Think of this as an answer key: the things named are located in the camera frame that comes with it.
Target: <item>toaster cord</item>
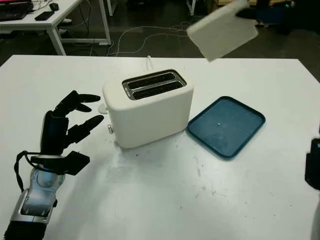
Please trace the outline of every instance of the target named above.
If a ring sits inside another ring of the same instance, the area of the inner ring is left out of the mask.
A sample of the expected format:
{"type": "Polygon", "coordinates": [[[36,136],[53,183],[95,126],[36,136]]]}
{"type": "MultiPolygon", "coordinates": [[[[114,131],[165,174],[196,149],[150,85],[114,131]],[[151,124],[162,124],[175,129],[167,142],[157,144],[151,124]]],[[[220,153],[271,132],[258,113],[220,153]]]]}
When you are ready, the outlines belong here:
{"type": "Polygon", "coordinates": [[[150,56],[150,55],[148,55],[148,56],[146,57],[145,66],[146,66],[146,69],[147,69],[148,71],[154,69],[154,66],[153,66],[153,64],[152,64],[152,60],[151,60],[151,56],[150,56]]]}
{"type": "Polygon", "coordinates": [[[115,55],[115,57],[117,57],[118,54],[135,54],[135,53],[138,53],[138,52],[140,52],[140,51],[144,48],[144,46],[145,46],[145,44],[146,44],[146,41],[147,41],[149,38],[153,37],[153,36],[166,35],[166,36],[175,36],[175,37],[179,37],[179,38],[181,38],[181,37],[188,37],[188,35],[178,35],[178,34],[171,34],[171,33],[165,33],[165,32],[156,33],[156,34],[152,34],[152,35],[147,36],[147,37],[144,39],[144,41],[143,41],[143,43],[142,43],[142,46],[141,46],[138,50],[136,50],[136,51],[120,52],[120,41],[121,41],[122,37],[123,37],[127,32],[129,32],[129,31],[132,31],[132,30],[135,30],[135,29],[140,29],[140,28],[150,28],[150,29],[169,30],[169,31],[174,32],[174,33],[176,33],[176,32],[186,33],[187,31],[186,31],[186,29],[184,29],[184,27],[189,27],[190,25],[191,25],[190,22],[188,22],[188,21],[183,21],[183,22],[181,22],[180,24],[173,25],[173,26],[170,26],[170,27],[161,27],[161,26],[136,26],[136,27],[130,28],[130,29],[124,31],[124,32],[120,35],[119,40],[118,40],[118,44],[117,44],[117,51],[116,51],[116,52],[112,52],[112,53],[110,53],[110,54],[109,54],[109,52],[108,52],[105,56],[107,57],[107,56],[115,55]]]}

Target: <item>blue tray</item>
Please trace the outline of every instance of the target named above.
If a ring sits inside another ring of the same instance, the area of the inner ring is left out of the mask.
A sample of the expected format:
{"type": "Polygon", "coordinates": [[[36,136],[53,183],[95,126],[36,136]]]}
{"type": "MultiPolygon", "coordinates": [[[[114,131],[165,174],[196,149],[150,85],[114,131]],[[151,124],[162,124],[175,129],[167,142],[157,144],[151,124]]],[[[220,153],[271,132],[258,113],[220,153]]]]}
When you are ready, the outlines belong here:
{"type": "Polygon", "coordinates": [[[222,96],[194,117],[187,131],[215,153],[232,158],[265,122],[260,112],[222,96]]]}

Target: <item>mouse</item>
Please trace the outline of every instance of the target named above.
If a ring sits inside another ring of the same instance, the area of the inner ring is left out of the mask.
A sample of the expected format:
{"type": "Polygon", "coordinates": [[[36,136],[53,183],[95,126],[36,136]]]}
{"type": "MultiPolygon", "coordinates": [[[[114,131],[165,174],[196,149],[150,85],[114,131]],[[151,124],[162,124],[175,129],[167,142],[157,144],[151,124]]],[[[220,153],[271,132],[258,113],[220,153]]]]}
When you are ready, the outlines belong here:
{"type": "Polygon", "coordinates": [[[49,6],[50,6],[50,8],[51,8],[51,10],[52,10],[53,12],[59,10],[59,5],[58,5],[58,3],[51,3],[51,4],[49,4],[49,6]]]}

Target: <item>keyboard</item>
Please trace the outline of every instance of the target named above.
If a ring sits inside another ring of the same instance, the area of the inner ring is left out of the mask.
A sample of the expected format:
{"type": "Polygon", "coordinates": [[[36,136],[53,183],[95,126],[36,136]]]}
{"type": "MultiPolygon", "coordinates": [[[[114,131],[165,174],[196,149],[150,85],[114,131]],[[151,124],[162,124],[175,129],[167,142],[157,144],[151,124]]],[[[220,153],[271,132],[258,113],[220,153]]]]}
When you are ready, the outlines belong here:
{"type": "Polygon", "coordinates": [[[21,3],[0,4],[0,21],[23,19],[34,5],[31,1],[21,3]]]}

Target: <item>table surface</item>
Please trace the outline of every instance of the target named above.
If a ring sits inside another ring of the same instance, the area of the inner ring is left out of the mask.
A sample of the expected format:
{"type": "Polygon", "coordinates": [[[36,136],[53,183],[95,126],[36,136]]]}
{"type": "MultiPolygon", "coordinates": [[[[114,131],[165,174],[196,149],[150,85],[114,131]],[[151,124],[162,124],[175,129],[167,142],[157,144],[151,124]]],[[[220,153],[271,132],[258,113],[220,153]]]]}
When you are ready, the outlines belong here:
{"type": "Polygon", "coordinates": [[[63,15],[66,15],[71,9],[75,7],[82,0],[53,0],[50,3],[57,3],[59,5],[59,10],[55,11],[54,14],[49,17],[45,21],[36,21],[35,17],[40,15],[45,11],[51,11],[49,4],[44,7],[48,2],[42,1],[40,7],[44,7],[42,9],[36,10],[39,8],[39,2],[34,2],[33,9],[36,10],[30,14],[27,14],[21,20],[13,20],[13,21],[0,21],[0,30],[1,27],[50,27],[52,25],[56,25],[61,21],[63,15]]]}
{"type": "MultiPolygon", "coordinates": [[[[71,150],[90,156],[66,176],[46,240],[308,240],[318,192],[304,181],[306,152],[320,123],[320,84],[296,59],[152,58],[194,83],[190,119],[221,96],[260,111],[266,123],[233,159],[185,131],[133,149],[110,135],[108,115],[71,150]]],[[[102,96],[107,81],[146,72],[146,58],[14,55],[1,68],[0,232],[19,187],[13,165],[38,151],[47,110],[75,89],[102,96]]],[[[70,126],[98,113],[73,112],[70,126]]],[[[21,161],[24,185],[31,168],[21,161]]]]}

